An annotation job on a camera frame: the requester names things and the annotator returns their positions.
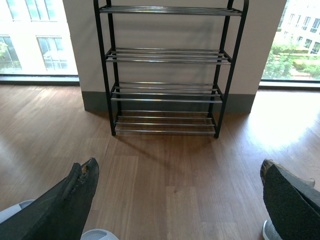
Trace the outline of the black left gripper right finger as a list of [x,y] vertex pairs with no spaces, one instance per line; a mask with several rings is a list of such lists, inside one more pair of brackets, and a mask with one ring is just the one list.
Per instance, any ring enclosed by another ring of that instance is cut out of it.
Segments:
[[303,180],[272,159],[260,168],[263,201],[282,240],[320,238],[320,192],[315,181]]

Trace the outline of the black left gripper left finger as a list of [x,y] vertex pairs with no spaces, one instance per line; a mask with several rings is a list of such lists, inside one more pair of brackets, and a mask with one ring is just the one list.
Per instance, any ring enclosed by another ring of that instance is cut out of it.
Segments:
[[0,224],[2,240],[79,240],[99,179],[95,158],[74,163],[68,176]]

